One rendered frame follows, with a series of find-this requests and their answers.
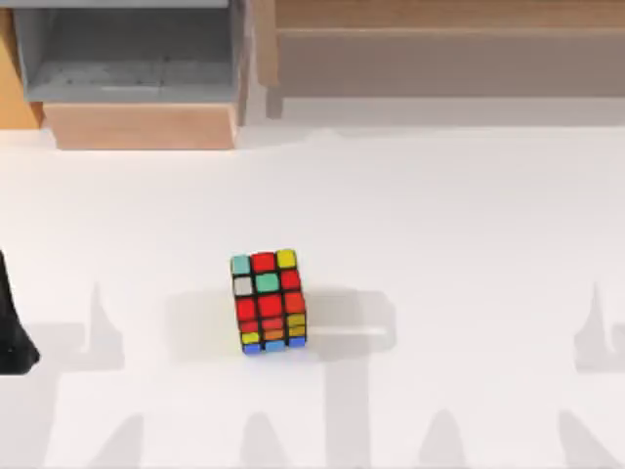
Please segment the multicoloured puzzle cube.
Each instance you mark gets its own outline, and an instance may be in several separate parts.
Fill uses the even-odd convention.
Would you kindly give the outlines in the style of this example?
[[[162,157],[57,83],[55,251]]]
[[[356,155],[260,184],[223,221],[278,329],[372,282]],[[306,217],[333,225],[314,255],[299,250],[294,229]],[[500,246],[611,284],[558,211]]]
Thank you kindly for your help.
[[[234,255],[229,271],[244,355],[307,345],[307,305],[295,250]]]

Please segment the pale wooden drawer front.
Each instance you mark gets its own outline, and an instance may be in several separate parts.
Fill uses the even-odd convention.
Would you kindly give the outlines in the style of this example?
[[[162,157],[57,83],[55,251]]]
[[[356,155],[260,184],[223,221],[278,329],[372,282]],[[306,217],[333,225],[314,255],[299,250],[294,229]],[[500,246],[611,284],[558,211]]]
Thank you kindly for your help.
[[[232,149],[239,127],[233,104],[43,105],[59,149]]]

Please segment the wooden open shelf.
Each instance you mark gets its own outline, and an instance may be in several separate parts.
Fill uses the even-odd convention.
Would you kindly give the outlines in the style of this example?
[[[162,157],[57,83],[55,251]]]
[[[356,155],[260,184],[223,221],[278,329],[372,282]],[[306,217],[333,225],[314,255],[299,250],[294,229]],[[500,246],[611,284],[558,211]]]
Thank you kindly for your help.
[[[250,0],[287,98],[625,98],[625,0]]]

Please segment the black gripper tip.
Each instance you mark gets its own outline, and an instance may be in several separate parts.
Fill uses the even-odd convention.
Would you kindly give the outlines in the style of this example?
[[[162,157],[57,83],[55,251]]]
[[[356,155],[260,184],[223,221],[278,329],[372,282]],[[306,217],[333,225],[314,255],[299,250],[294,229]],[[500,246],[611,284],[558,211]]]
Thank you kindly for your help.
[[[0,250],[0,375],[25,375],[40,361],[14,304],[6,262]]]

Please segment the wooden cupboard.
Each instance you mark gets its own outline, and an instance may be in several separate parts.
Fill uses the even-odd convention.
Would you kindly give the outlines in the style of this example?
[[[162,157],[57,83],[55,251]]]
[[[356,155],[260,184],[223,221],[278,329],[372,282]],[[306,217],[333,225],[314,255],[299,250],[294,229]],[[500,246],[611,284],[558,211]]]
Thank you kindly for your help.
[[[24,98],[13,11],[0,8],[0,130],[37,130],[43,119],[42,104]]]

